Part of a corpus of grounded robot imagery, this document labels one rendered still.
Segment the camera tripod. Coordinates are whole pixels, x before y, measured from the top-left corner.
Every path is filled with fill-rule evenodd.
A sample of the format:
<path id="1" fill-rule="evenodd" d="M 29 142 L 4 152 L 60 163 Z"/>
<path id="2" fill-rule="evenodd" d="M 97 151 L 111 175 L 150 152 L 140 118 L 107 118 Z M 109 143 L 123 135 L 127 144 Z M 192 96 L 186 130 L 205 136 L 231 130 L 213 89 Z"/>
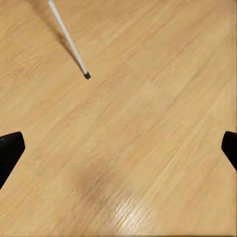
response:
<path id="1" fill-rule="evenodd" d="M 76 56 L 77 61 L 79 62 L 80 66 L 81 66 L 81 68 L 82 68 L 82 70 L 83 70 L 84 76 L 85 76 L 87 79 L 90 78 L 90 74 L 89 74 L 89 72 L 86 70 L 86 68 L 85 68 L 85 66 L 84 66 L 84 64 L 83 64 L 83 62 L 81 61 L 81 58 L 79 57 L 79 54 L 78 54 L 78 52 L 77 52 L 77 50 L 76 50 L 76 48 L 75 48 L 75 46 L 74 46 L 74 44 L 73 44 L 73 42 L 72 42 L 72 40 L 71 40 L 71 38 L 70 38 L 68 32 L 67 32 L 67 30 L 66 30 L 66 28 L 65 28 L 65 26 L 64 26 L 64 24 L 63 24 L 63 22 L 62 22 L 62 19 L 60 18 L 59 14 L 58 14 L 58 12 L 57 12 L 57 10 L 56 10 L 56 7 L 54 6 L 53 1 L 52 1 L 52 0 L 47 0 L 47 2 L 48 2 L 48 4 L 49 4 L 49 6 L 50 6 L 50 8 L 51 8 L 51 10 L 52 10 L 52 12 L 53 12 L 53 14 L 54 14 L 56 20 L 57 20 L 58 23 L 59 23 L 59 26 L 61 27 L 61 30 L 63 31 L 63 34 L 64 34 L 64 36 L 66 37 L 66 39 L 67 39 L 67 41 L 68 41 L 68 43 L 69 43 L 69 46 L 71 47 L 71 49 L 72 49 L 74 55 Z"/>

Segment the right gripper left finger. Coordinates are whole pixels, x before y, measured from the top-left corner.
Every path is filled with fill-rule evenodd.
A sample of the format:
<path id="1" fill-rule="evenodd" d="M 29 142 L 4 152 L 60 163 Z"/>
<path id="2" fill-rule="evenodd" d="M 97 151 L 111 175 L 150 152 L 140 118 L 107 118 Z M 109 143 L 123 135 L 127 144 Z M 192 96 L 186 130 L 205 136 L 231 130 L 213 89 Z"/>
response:
<path id="1" fill-rule="evenodd" d="M 0 137 L 0 190 L 25 151 L 20 131 Z"/>

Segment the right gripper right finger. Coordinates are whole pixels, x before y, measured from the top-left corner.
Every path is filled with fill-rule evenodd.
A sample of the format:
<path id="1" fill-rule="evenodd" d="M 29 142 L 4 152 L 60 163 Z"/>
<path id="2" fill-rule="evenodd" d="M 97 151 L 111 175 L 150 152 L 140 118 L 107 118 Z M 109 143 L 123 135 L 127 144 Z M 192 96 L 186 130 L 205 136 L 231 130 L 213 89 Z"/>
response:
<path id="1" fill-rule="evenodd" d="M 221 149 L 237 171 L 237 133 L 226 131 Z"/>

